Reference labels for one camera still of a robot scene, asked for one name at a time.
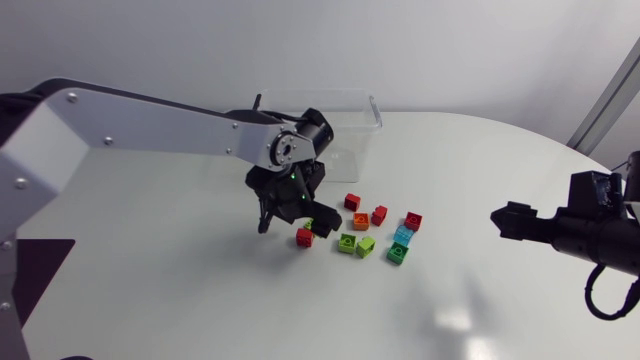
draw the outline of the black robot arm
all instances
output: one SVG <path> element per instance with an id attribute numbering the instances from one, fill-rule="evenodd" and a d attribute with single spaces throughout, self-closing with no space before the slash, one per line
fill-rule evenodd
<path id="1" fill-rule="evenodd" d="M 634 217 L 640 201 L 640 152 L 629 156 L 624 195 L 622 177 L 588 171 L 571 176 L 569 200 L 551 219 L 537 218 L 531 206 L 509 202 L 494 211 L 491 220 L 500 236 L 550 244 L 555 250 L 597 264 L 585 287 L 591 313 L 603 320 L 628 314 L 640 301 L 640 226 Z M 591 300 L 593 284 L 606 267 L 639 276 L 623 307 L 614 314 L 598 310 Z"/>

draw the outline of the blue cube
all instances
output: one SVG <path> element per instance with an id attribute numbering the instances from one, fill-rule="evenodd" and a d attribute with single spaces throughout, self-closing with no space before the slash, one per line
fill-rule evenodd
<path id="1" fill-rule="evenodd" d="M 398 226 L 396 233 L 393 235 L 393 241 L 404 246 L 409 246 L 409 241 L 411 240 L 411 237 L 414 233 L 415 231 L 409 229 L 404 225 L 400 225 Z"/>

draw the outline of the colored block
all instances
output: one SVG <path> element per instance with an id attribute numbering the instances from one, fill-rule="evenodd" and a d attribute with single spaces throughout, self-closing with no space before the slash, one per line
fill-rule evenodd
<path id="1" fill-rule="evenodd" d="M 308 229 L 298 229 L 296 233 L 296 244 L 302 247 L 311 247 L 313 244 L 313 233 Z"/>
<path id="2" fill-rule="evenodd" d="M 313 219 L 307 220 L 307 222 L 304 223 L 304 228 L 307 230 L 311 230 L 311 224 L 313 224 Z"/>
<path id="3" fill-rule="evenodd" d="M 353 228 L 355 230 L 369 230 L 369 214 L 355 213 L 353 214 Z"/>
<path id="4" fill-rule="evenodd" d="M 356 237 L 354 235 L 342 234 L 342 236 L 340 236 L 340 242 L 338 243 L 338 251 L 347 254 L 356 252 Z"/>
<path id="5" fill-rule="evenodd" d="M 420 223 L 422 223 L 422 216 L 412 212 L 408 212 L 406 219 L 404 219 L 404 226 L 413 231 L 420 229 Z"/>
<path id="6" fill-rule="evenodd" d="M 356 245 L 356 253 L 364 259 L 367 257 L 367 255 L 371 254 L 375 246 L 375 239 L 371 236 L 365 236 L 365 238 L 362 239 L 362 241 L 358 242 L 358 244 Z"/>
<path id="7" fill-rule="evenodd" d="M 407 256 L 408 252 L 409 252 L 408 247 L 394 242 L 393 245 L 391 245 L 389 252 L 387 253 L 387 259 L 400 265 L 404 261 L 404 257 Z"/>
<path id="8" fill-rule="evenodd" d="M 384 206 L 378 206 L 376 210 L 371 215 L 371 223 L 376 224 L 377 226 L 382 225 L 384 218 L 387 217 L 387 208 Z"/>
<path id="9" fill-rule="evenodd" d="M 360 207 L 360 197 L 353 194 L 347 194 L 344 198 L 344 207 L 351 211 L 358 211 Z"/>
<path id="10" fill-rule="evenodd" d="M 396 233 L 393 234 L 393 241 L 399 244 L 402 244 L 404 246 L 409 246 L 409 241 L 411 240 L 411 237 L 413 236 L 414 233 L 415 231 L 409 229 L 404 225 L 400 225 L 396 229 Z"/>

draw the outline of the plastic bin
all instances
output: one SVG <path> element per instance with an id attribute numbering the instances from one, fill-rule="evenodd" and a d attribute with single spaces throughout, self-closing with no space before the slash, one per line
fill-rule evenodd
<path id="1" fill-rule="evenodd" d="M 325 180 L 357 182 L 371 140 L 382 118 L 371 94 L 363 89 L 267 89 L 260 92 L 259 110 L 300 116 L 308 108 L 322 112 L 335 139 L 318 158 L 325 164 Z"/>

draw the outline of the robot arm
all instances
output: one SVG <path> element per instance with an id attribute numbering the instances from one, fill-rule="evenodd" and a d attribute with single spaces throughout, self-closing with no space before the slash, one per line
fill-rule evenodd
<path id="1" fill-rule="evenodd" d="M 245 182 L 258 195 L 260 233 L 274 216 L 312 217 L 323 237 L 338 230 L 337 211 L 314 201 L 325 175 L 315 160 L 333 140 L 331 126 L 313 109 L 257 111 L 259 98 L 253 110 L 223 114 L 66 79 L 0 95 L 2 352 L 29 358 L 11 296 L 16 230 L 65 188 L 92 147 L 238 157 L 255 165 Z"/>
<path id="2" fill-rule="evenodd" d="M 509 202 L 491 214 L 500 236 L 551 245 L 555 250 L 597 264 L 585 288 L 589 311 L 602 320 L 616 320 L 628 314 L 640 301 L 640 152 L 629 156 L 626 189 L 620 174 L 595 171 L 573 174 L 566 207 L 551 219 L 537 218 L 537 210 Z M 627 211 L 635 218 L 629 218 Z M 611 267 L 639 276 L 620 311 L 605 314 L 591 299 L 593 285 Z"/>

